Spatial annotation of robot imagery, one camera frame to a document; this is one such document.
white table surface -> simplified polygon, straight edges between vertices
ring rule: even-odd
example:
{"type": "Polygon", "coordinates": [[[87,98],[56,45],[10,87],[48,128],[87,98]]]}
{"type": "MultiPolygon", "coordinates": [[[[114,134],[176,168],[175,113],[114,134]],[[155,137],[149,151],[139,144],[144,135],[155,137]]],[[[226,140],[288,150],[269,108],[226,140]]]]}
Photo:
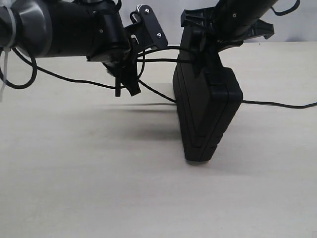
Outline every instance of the white table surface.
{"type": "MultiPolygon", "coordinates": [[[[159,57],[175,57],[176,52],[159,57]]],[[[221,54],[247,100],[317,101],[317,43],[221,54]]],[[[10,58],[9,77],[30,68],[10,58]]],[[[83,58],[38,63],[112,83],[83,58]]],[[[144,80],[173,96],[174,64],[144,80]]],[[[39,74],[0,105],[1,238],[311,238],[317,235],[317,108],[243,105],[213,159],[185,162],[174,106],[39,74]]]]}

table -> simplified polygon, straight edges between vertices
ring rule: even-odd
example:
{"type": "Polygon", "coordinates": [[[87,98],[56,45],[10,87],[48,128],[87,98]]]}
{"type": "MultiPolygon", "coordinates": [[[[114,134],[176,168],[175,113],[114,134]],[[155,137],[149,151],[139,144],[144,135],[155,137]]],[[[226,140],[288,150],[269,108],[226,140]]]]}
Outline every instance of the table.
{"type": "MultiPolygon", "coordinates": [[[[176,52],[154,57],[175,57],[176,52]]],[[[221,53],[247,100],[316,101],[317,43],[253,43],[221,53]]],[[[12,81],[28,66],[10,58],[12,81]]],[[[113,83],[83,58],[38,64],[113,83]]],[[[144,80],[173,96],[174,64],[144,80]]],[[[175,106],[39,74],[0,105],[2,238],[317,236],[317,109],[243,105],[213,159],[186,163],[175,106]]]]}

white wall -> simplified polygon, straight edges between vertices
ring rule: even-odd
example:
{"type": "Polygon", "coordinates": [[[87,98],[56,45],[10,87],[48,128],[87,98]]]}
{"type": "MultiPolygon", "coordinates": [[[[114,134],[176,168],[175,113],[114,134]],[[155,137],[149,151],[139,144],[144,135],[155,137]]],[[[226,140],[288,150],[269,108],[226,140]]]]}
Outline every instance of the white wall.
{"type": "MultiPolygon", "coordinates": [[[[136,5],[150,5],[165,31],[170,44],[179,44],[182,34],[180,15],[183,9],[214,6],[218,0],[122,0],[121,17],[130,24],[129,14],[136,5]]],[[[277,11],[292,7],[295,0],[279,0],[277,11]]],[[[270,41],[317,41],[317,0],[302,0],[300,8],[287,16],[275,16],[269,11],[262,20],[275,25],[275,35],[270,41]]]]}

tabletop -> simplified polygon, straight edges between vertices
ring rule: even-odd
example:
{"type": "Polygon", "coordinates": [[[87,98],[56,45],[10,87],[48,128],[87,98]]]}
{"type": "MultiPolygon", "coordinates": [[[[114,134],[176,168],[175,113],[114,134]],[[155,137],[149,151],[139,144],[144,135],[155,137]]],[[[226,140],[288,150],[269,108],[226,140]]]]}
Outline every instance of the tabletop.
{"type": "MultiPolygon", "coordinates": [[[[152,57],[176,57],[177,52],[152,57]]],[[[317,100],[317,43],[250,43],[221,53],[246,100],[317,100]]],[[[84,58],[40,59],[113,85],[84,58]]],[[[173,97],[175,64],[145,82],[173,97]]],[[[9,79],[30,68],[10,56],[9,79]]],[[[315,238],[317,109],[242,105],[209,163],[184,159],[176,107],[39,73],[0,104],[2,238],[315,238]]]]}

